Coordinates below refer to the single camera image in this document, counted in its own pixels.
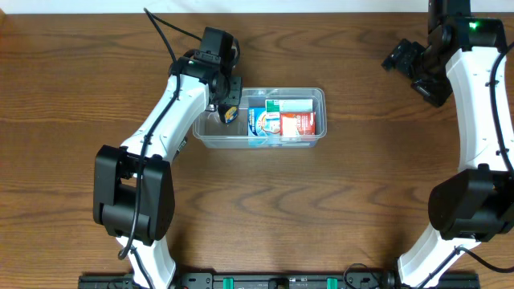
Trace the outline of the dark syrup bottle white cap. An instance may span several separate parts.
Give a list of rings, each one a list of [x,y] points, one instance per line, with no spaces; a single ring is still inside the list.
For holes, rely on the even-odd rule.
[[[237,106],[230,105],[219,105],[218,106],[218,116],[222,123],[229,124],[234,121],[239,114],[239,108]]]

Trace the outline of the white green medicine box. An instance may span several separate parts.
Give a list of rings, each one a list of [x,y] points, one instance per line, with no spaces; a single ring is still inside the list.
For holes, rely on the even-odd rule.
[[[281,100],[266,100],[265,108],[267,113],[275,113],[275,112],[312,112],[313,111],[313,101],[310,99],[302,99],[302,100],[291,100],[291,99],[281,99]]]

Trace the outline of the blue cooling patch box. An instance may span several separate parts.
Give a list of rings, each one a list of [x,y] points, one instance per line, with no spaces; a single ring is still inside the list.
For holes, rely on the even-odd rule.
[[[251,148],[291,147],[304,145],[316,135],[286,137],[281,135],[280,112],[277,118],[270,118],[265,108],[249,108],[247,114],[248,145]]]

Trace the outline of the red medicine box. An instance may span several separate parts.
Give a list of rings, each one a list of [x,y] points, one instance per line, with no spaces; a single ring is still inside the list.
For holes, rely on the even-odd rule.
[[[316,134],[315,112],[281,113],[279,120],[282,136],[312,136]]]

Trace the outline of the green Zam-Buk ointment box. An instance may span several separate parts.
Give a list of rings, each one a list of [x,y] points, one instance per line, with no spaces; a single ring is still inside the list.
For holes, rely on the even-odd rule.
[[[188,142],[188,137],[185,136],[181,143],[179,144],[179,146],[177,147],[177,150],[176,150],[176,153],[174,154],[173,158],[176,159],[178,157],[178,155],[180,154],[180,152],[185,148],[185,146],[187,145],[187,142]]]

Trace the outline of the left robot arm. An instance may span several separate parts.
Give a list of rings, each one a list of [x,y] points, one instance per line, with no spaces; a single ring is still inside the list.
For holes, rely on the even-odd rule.
[[[167,288],[176,263],[165,235],[175,199],[171,165],[192,124],[217,112],[224,124],[236,120],[242,80],[232,74],[238,40],[207,27],[196,50],[175,59],[167,86],[145,122],[120,146],[104,145],[94,165],[93,219],[122,245],[140,288]]]

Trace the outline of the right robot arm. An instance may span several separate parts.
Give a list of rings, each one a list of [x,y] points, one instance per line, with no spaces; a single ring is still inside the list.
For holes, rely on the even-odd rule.
[[[453,98],[459,166],[435,186],[429,223],[384,288],[477,288],[450,273],[464,254],[513,228],[513,126],[504,70],[513,45],[497,18],[477,18],[468,0],[430,0],[426,45],[402,40],[383,61],[435,107]]]

